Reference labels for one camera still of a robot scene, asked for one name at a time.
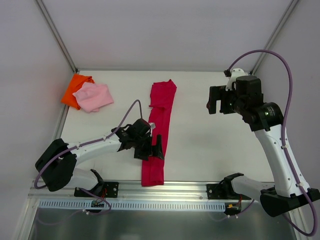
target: fabric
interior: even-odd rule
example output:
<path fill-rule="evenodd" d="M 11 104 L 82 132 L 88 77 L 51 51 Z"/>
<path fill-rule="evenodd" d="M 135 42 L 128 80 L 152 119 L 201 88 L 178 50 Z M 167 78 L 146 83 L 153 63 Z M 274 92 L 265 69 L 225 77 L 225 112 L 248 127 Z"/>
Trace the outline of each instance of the fabric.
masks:
<path fill-rule="evenodd" d="M 95 83 L 95 81 L 92 79 L 92 76 L 83 76 L 79 74 L 74 74 L 73 78 L 71 79 L 68 88 L 66 89 L 63 98 L 61 99 L 61 102 L 63 104 L 66 104 L 70 107 L 73 107 L 75 109 L 80 109 L 81 107 L 77 103 L 77 100 L 75 96 L 73 96 L 73 93 L 78 91 L 80 88 L 82 88 L 82 85 L 84 83 Z"/>
<path fill-rule="evenodd" d="M 77 92 L 73 93 L 73 96 L 87 113 L 98 112 L 100 107 L 114 103 L 106 84 L 85 82 Z"/>
<path fill-rule="evenodd" d="M 166 155 L 169 125 L 172 106 L 174 103 L 177 86 L 170 79 L 169 81 L 155 82 L 152 85 L 150 98 L 152 107 L 149 123 L 155 123 L 155 129 L 152 130 L 152 145 L 157 142 L 157 135 L 162 135 L 163 155 Z M 163 185 L 164 184 L 165 161 L 151 156 L 148 161 L 142 161 L 141 185 L 143 187 Z"/>

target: cable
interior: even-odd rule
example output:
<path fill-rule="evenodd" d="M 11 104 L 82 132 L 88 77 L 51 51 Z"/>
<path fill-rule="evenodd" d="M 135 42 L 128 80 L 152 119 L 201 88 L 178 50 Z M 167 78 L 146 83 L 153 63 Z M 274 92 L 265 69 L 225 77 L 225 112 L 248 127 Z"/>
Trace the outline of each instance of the cable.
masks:
<path fill-rule="evenodd" d="M 284 115 L 283 115 L 283 123 L 281 126 L 281 143 L 283 146 L 286 145 L 286 125 L 287 125 L 287 118 L 288 118 L 288 112 L 289 112 L 289 107 L 290 107 L 290 103 L 291 103 L 291 98 L 292 98 L 292 92 L 293 92 L 293 78 L 292 78 L 292 73 L 290 70 L 290 67 L 287 63 L 287 61 L 278 53 L 271 51 L 271 50 L 265 50 L 265 49 L 257 49 L 257 50 L 252 50 L 252 51 L 248 51 L 245 54 L 241 55 L 240 57 L 238 57 L 228 68 L 228 71 L 230 71 L 230 69 L 243 57 L 250 55 L 250 54 L 254 54 L 254 53 L 267 53 L 267 54 L 271 54 L 276 56 L 278 59 L 281 60 L 281 62 L 284 64 L 285 69 L 288 73 L 288 77 L 289 77 L 289 94 L 288 94 L 288 98 L 286 101 L 286 106 L 285 106 L 285 111 L 284 111 Z M 308 204 L 310 205 L 311 211 L 312 211 L 312 215 L 313 215 L 313 229 L 310 233 L 304 232 L 303 230 L 301 230 L 300 228 L 298 228 L 287 216 L 283 215 L 283 217 L 289 222 L 289 224 L 291 226 L 293 226 L 299 233 L 307 236 L 307 237 L 312 237 L 316 234 L 317 232 L 317 228 L 318 228 L 318 216 L 317 216 L 317 212 L 315 209 L 314 204 L 312 203 L 310 197 L 308 196 L 308 194 L 306 193 L 305 189 L 300 185 L 300 179 L 298 176 L 298 173 L 295 169 L 295 166 L 292 162 L 292 159 L 290 157 L 289 151 L 287 148 L 284 148 L 284 154 L 285 157 L 288 161 L 288 164 L 291 168 L 291 171 L 293 173 L 294 179 L 297 183 L 297 185 L 299 186 L 299 189 L 301 190 L 302 194 L 304 195 L 305 199 L 307 200 Z"/>
<path fill-rule="evenodd" d="M 236 215 L 239 216 L 239 215 L 245 213 L 246 211 L 248 211 L 248 210 L 251 208 L 251 206 L 254 204 L 254 202 L 255 202 L 255 200 L 252 199 L 252 201 L 250 202 L 249 206 L 247 206 L 243 211 L 239 212 L 238 214 L 231 215 L 230 217 L 224 216 L 223 218 L 218 219 L 218 220 L 217 220 L 217 219 L 214 219 L 214 218 L 211 216 L 211 214 L 209 214 L 209 212 L 207 212 L 207 213 L 208 213 L 209 217 L 210 217 L 213 221 L 215 221 L 215 222 L 222 222 L 223 220 L 226 220 L 226 219 L 228 219 L 228 218 L 236 218 Z"/>
<path fill-rule="evenodd" d="M 128 111 L 125 113 L 124 117 L 122 118 L 121 122 L 119 123 L 119 125 L 116 127 L 116 129 L 111 132 L 108 136 L 106 136 L 105 138 L 108 139 L 110 137 L 112 137 L 118 130 L 119 128 L 122 126 L 122 124 L 124 123 L 124 121 L 126 120 L 128 114 L 130 113 L 131 109 L 134 107 L 134 105 L 136 103 L 139 103 L 139 108 L 140 108 L 140 117 L 143 118 L 142 116 L 142 107 L 141 107 L 141 102 L 139 99 L 135 100 L 131 106 L 129 107 Z M 92 141 L 87 141 L 87 142 L 84 142 L 84 143 L 81 143 L 78 147 L 83 147 L 83 146 L 86 146 L 86 145 L 89 145 L 89 144 L 94 144 L 94 143 L 98 143 L 98 142 L 101 142 L 103 141 L 105 138 L 98 138 L 98 139 L 95 139 L 95 140 L 92 140 Z M 44 173 L 44 171 L 49 167 L 50 164 L 52 164 L 53 161 L 55 161 L 57 158 L 61 157 L 62 155 L 68 153 L 68 152 L 71 152 L 72 150 L 75 150 L 78 148 L 77 146 L 73 146 L 71 148 L 68 148 L 60 153 L 58 153 L 57 155 L 55 155 L 52 159 L 50 159 L 50 161 L 48 161 L 44 166 L 43 168 L 39 171 L 38 175 L 36 176 L 35 180 L 34 180 L 34 188 L 35 189 L 43 189 L 45 188 L 47 185 L 42 185 L 42 186 L 38 186 L 38 182 L 39 182 L 39 179 L 40 177 L 42 176 L 42 174 Z"/>

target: metal frame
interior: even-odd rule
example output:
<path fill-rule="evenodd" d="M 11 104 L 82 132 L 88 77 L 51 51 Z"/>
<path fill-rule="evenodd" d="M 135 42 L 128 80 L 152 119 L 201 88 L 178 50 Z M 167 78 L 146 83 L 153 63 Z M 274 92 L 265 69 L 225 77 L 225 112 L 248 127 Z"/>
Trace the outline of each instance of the metal frame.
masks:
<path fill-rule="evenodd" d="M 79 70 L 121 70 L 124 71 L 125 69 L 121 68 L 121 69 L 106 69 L 106 68 L 92 68 L 92 67 L 82 67 L 81 69 L 78 69 L 72 59 L 72 57 L 69 54 L 68 49 L 66 48 L 64 41 L 62 40 L 55 23 L 53 22 L 46 5 L 44 4 L 43 0 L 34 0 L 35 3 L 37 4 L 44 20 L 46 21 L 46 23 L 48 24 L 48 27 L 50 29 L 50 31 L 53 34 L 53 37 L 56 41 L 56 43 L 58 44 L 58 46 L 60 47 L 62 54 L 64 55 L 68 65 L 70 66 L 70 68 L 72 69 L 72 71 L 74 73 L 78 72 Z M 277 40 L 277 38 L 279 37 L 280 33 L 282 32 L 282 30 L 284 29 L 284 26 L 286 25 L 287 21 L 289 20 L 289 18 L 292 16 L 294 10 L 297 8 L 298 4 L 301 2 L 301 0 L 291 0 L 290 4 L 288 5 L 288 7 L 285 9 L 283 15 L 281 16 L 278 24 L 276 25 L 276 27 L 274 28 L 273 32 L 271 33 L 271 36 L 269 37 L 269 39 L 267 40 L 265 46 L 263 49 L 265 50 L 270 50 L 272 48 L 272 46 L 274 45 L 275 41 Z M 254 64 L 251 74 L 256 74 L 256 72 L 258 71 L 258 69 L 260 68 L 260 66 L 262 65 L 265 57 L 266 57 L 266 53 L 261 53 L 259 58 L 257 59 L 256 63 Z M 190 72 L 200 72 L 199 70 L 191 70 Z"/>
<path fill-rule="evenodd" d="M 273 30 L 271 36 L 269 37 L 269 39 L 266 42 L 266 44 L 265 44 L 263 49 L 271 50 L 271 48 L 273 47 L 274 43 L 278 39 L 280 33 L 284 29 L 284 26 L 286 25 L 286 23 L 288 22 L 289 18 L 292 16 L 293 12 L 295 11 L 295 9 L 297 8 L 297 6 L 298 6 L 298 4 L 300 2 L 301 2 L 300 0 L 292 0 L 290 2 L 290 4 L 285 9 L 282 17 L 280 18 L 278 24 L 276 25 L 275 29 Z M 251 71 L 252 75 L 255 75 L 257 73 L 258 69 L 262 65 L 262 63 L 265 60 L 266 56 L 267 56 L 267 53 L 265 53 L 265 52 L 260 54 L 258 60 L 256 61 L 255 65 L 254 65 L 254 67 L 253 67 L 253 69 Z"/>
<path fill-rule="evenodd" d="M 46 5 L 44 4 L 44 2 L 42 0 L 34 0 L 36 5 L 38 6 L 44 20 L 46 21 L 46 23 L 48 24 L 48 27 L 54 37 L 54 40 L 56 41 L 56 43 L 58 44 L 58 46 L 60 47 L 63 56 L 65 57 L 65 60 L 67 61 L 68 65 L 70 66 L 71 70 L 76 73 L 78 71 L 74 61 L 72 60 L 68 49 L 66 48 L 64 41 L 62 40 L 56 25 L 54 24 L 54 21 L 52 20 Z"/>

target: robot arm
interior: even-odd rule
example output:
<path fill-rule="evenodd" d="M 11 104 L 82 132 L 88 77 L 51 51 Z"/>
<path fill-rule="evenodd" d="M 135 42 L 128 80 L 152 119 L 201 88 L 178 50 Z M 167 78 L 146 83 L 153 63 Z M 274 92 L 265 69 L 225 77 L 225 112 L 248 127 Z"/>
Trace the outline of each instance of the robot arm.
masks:
<path fill-rule="evenodd" d="M 242 116 L 263 147 L 273 174 L 274 184 L 255 181 L 242 173 L 235 173 L 225 177 L 220 188 L 226 192 L 226 195 L 244 194 L 259 201 L 272 217 L 306 205 L 307 200 L 296 184 L 285 156 L 284 148 L 287 148 L 299 175 L 300 185 L 312 201 L 320 199 L 319 191 L 310 188 L 303 177 L 289 147 L 287 135 L 285 135 L 286 145 L 282 146 L 283 115 L 277 104 L 263 101 L 260 79 L 246 75 L 240 68 L 233 69 L 232 74 L 228 76 L 227 85 L 210 87 L 207 103 L 209 114 L 216 113 L 216 103 L 220 100 L 220 113 L 238 113 Z"/>
<path fill-rule="evenodd" d="M 61 138 L 54 140 L 35 164 L 38 172 L 57 154 L 66 152 L 50 164 L 42 174 L 49 191 L 54 192 L 64 187 L 83 188 L 94 195 L 100 195 L 104 181 L 94 170 L 82 170 L 77 165 L 96 156 L 116 153 L 134 148 L 134 158 L 144 161 L 155 156 L 164 159 L 162 152 L 162 137 L 157 135 L 156 145 L 152 146 L 153 123 L 142 118 L 134 124 L 120 127 L 111 137 L 104 134 L 98 139 L 84 142 L 64 142 Z"/>

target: metal bracket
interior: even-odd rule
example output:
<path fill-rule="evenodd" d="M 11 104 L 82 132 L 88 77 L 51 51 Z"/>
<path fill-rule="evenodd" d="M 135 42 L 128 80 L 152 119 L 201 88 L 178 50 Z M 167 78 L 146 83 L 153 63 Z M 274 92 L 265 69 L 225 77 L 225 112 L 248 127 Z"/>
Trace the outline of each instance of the metal bracket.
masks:
<path fill-rule="evenodd" d="M 98 195 L 99 197 L 102 195 L 103 190 L 106 189 L 105 198 L 116 199 L 118 197 L 119 191 L 119 182 L 117 181 L 105 181 L 101 193 Z M 80 189 L 75 189 L 74 194 L 75 197 L 80 198 L 91 198 L 90 195 L 81 191 Z"/>
<path fill-rule="evenodd" d="M 220 186 L 218 186 L 218 185 L 219 185 L 219 183 L 208 183 L 206 185 L 206 194 L 207 194 L 208 200 L 237 200 L 237 201 L 239 201 L 240 194 L 236 193 L 232 197 L 227 197 L 223 188 L 221 187 L 221 184 L 220 184 Z M 242 200 L 251 200 L 251 198 L 242 194 Z"/>

